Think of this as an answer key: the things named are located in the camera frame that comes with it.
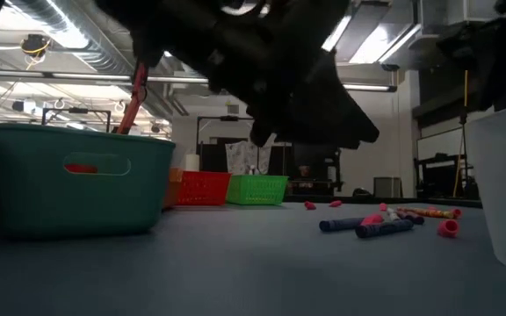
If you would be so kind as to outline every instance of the ceiling light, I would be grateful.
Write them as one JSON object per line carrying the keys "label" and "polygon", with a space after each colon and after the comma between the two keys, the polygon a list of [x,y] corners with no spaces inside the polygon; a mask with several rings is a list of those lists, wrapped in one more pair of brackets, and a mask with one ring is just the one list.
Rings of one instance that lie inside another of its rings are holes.
{"label": "ceiling light", "polygon": [[0,50],[16,50],[16,49],[21,49],[21,47],[0,45]]}
{"label": "ceiling light", "polygon": [[79,123],[67,123],[66,126],[73,127],[75,129],[84,129],[85,128],[85,126],[83,124],[79,124]]}
{"label": "ceiling light", "polygon": [[351,21],[351,16],[346,16],[341,19],[341,22],[335,27],[335,31],[327,37],[325,42],[322,45],[322,48],[326,51],[330,52],[339,42],[341,36],[343,36],[344,30],[347,29],[347,25]]}
{"label": "ceiling light", "polygon": [[54,73],[54,78],[91,79],[91,80],[119,80],[129,81],[130,75],[95,75],[95,74],[60,74]]}
{"label": "ceiling light", "polygon": [[0,76],[12,76],[12,77],[44,77],[44,74],[36,71],[15,71],[15,70],[0,70]]}
{"label": "ceiling light", "polygon": [[400,39],[392,48],[388,49],[387,52],[378,59],[378,61],[379,62],[386,61],[388,58],[390,58],[390,56],[392,56],[395,52],[397,52],[397,50],[400,49],[408,40],[411,40],[413,36],[415,36],[415,34],[420,30],[421,25],[413,26],[413,28],[402,39]]}
{"label": "ceiling light", "polygon": [[365,85],[365,84],[344,84],[343,85],[347,90],[358,90],[358,91],[381,91],[386,92],[390,90],[388,86],[379,86],[379,85]]}
{"label": "ceiling light", "polygon": [[149,82],[159,83],[208,83],[206,78],[184,77],[184,76],[151,76]]}
{"label": "ceiling light", "polygon": [[387,29],[383,25],[378,25],[365,42],[360,46],[358,51],[352,56],[349,63],[362,64],[374,63],[376,61],[384,62],[403,45],[413,38],[413,36],[421,29],[421,25],[408,27],[395,39],[390,39]]}
{"label": "ceiling light", "polygon": [[[227,14],[235,15],[235,16],[241,16],[249,11],[251,11],[253,8],[255,8],[256,4],[244,4],[239,9],[230,8],[227,6],[224,6],[221,8],[222,11],[226,12]],[[267,15],[269,13],[270,7],[269,5],[263,6],[263,9],[261,9],[261,16]]]}
{"label": "ceiling light", "polygon": [[389,48],[388,40],[386,28],[383,25],[378,25],[358,48],[358,51],[352,56],[349,63],[361,64],[376,62]]}
{"label": "ceiling light", "polygon": [[61,115],[61,114],[57,114],[57,115],[56,115],[56,117],[57,117],[58,119],[65,120],[65,121],[69,121],[69,120],[71,120],[71,119],[66,118],[65,116],[63,116],[63,115]]}

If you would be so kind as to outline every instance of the ceiling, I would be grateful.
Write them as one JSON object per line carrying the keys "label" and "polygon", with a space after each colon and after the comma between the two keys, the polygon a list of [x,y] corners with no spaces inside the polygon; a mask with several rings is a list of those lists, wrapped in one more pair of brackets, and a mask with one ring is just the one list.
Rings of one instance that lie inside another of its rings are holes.
{"label": "ceiling", "polygon": [[[362,1],[359,7],[350,11],[350,22],[337,43],[337,65],[339,75],[344,82],[361,84],[390,84],[391,75],[383,71],[379,65],[360,65],[376,61],[385,49],[399,39],[414,23],[413,2],[411,0]],[[83,18],[89,21],[92,32],[98,32],[98,40],[109,43],[114,53],[128,67],[134,66],[132,40],[126,29],[100,12],[92,0],[65,0],[66,5],[75,6],[84,12]],[[69,72],[96,74],[97,71],[79,54],[72,54],[66,47],[54,42],[44,60],[33,63],[18,45],[28,34],[48,35],[48,30],[39,22],[18,14],[11,7],[3,7],[0,13],[0,69],[29,70],[47,72]],[[151,75],[196,75],[191,69],[184,67],[175,57],[166,56],[161,64],[151,70]],[[81,107],[90,110],[111,111],[112,124],[118,125],[122,119],[122,105],[127,104],[130,93],[127,87],[103,85],[72,85],[67,83],[21,83],[0,81],[0,122],[15,120],[17,122],[40,123],[39,113],[24,113],[12,110],[13,102],[32,99],[39,107],[54,107],[54,104],[68,107]],[[174,105],[173,99],[184,107],[181,111]],[[164,119],[171,120],[180,115],[220,116],[228,114],[227,104],[238,104],[240,115],[246,116],[245,104],[231,96],[213,96],[204,84],[150,84],[150,93],[144,108],[136,118],[144,134],[155,137],[169,138],[170,126]],[[80,122],[91,129],[104,130],[104,116],[97,114],[80,115],[64,112],[62,118],[54,118],[52,124],[65,126]],[[161,123],[162,131],[152,133],[151,126]]]}

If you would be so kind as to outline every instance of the white wall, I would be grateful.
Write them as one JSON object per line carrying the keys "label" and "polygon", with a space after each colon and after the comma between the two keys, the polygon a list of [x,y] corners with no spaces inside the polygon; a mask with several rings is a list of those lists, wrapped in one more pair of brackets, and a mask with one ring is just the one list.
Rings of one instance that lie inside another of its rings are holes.
{"label": "white wall", "polygon": [[343,150],[345,185],[337,195],[350,196],[360,187],[372,191],[374,177],[395,176],[401,178],[404,197],[415,196],[416,128],[411,109],[419,102],[418,83],[418,74],[411,71],[396,93],[351,92],[380,130],[380,137],[374,144],[363,143],[356,151]]}
{"label": "white wall", "polygon": [[[493,107],[491,107],[487,111],[477,111],[469,113],[467,116],[467,121],[471,122],[476,119],[485,118],[487,115],[490,115],[493,112],[494,112]],[[429,137],[431,135],[444,133],[446,131],[450,131],[452,129],[459,127],[460,127],[460,118],[452,118],[444,122],[435,124],[434,126],[425,127],[424,129],[421,130],[421,137]]]}
{"label": "white wall", "polygon": [[[416,128],[411,108],[419,101],[417,73],[408,72],[397,93],[352,91],[351,95],[379,128],[380,137],[374,144],[363,143],[356,151],[343,150],[341,170],[345,185],[337,195],[350,196],[359,187],[372,191],[375,176],[396,176],[402,180],[404,197],[412,198]],[[196,118],[175,118],[172,139],[194,152],[196,130]],[[208,143],[210,137],[248,138],[249,130],[241,121],[212,121],[200,133],[200,140]]]}
{"label": "white wall", "polygon": [[[494,112],[490,108],[484,112],[472,112],[468,114],[467,121],[485,118]],[[432,158],[436,153],[459,154],[462,141],[462,130],[459,118],[425,127],[421,130],[421,139],[417,141],[419,160]]]}
{"label": "white wall", "polygon": [[[249,125],[252,123],[252,121],[220,122],[215,119],[203,119],[200,122],[202,131],[200,132],[199,142],[204,141],[205,144],[209,144],[212,137],[248,139],[249,130],[251,129]],[[174,118],[172,127],[171,140],[185,146],[189,152],[194,154],[197,137],[197,118]]]}

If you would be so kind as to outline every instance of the teal plastic basket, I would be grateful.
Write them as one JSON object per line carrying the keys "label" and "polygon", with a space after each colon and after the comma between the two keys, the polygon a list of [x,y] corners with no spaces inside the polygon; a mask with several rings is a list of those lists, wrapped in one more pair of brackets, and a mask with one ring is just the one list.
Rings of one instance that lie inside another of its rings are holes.
{"label": "teal plastic basket", "polygon": [[0,228],[21,238],[144,232],[159,218],[174,147],[0,124]]}
{"label": "teal plastic basket", "polygon": [[280,205],[287,183],[288,176],[232,176],[226,200],[237,205]]}

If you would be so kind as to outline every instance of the duct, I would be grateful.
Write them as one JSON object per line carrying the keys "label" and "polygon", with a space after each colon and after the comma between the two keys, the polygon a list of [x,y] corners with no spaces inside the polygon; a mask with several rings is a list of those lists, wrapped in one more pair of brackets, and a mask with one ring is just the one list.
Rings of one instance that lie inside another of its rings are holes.
{"label": "duct", "polygon": [[498,18],[497,0],[420,0],[423,34],[439,34],[448,25]]}
{"label": "duct", "polygon": [[[6,0],[6,3],[20,14],[38,21],[54,41],[66,47],[87,65],[103,74],[132,73],[132,65],[124,55],[102,33],[100,28],[73,0]],[[131,93],[128,87],[121,87]],[[168,117],[173,110],[149,91],[150,101],[162,106],[164,111],[149,103],[143,106],[154,115]]]}

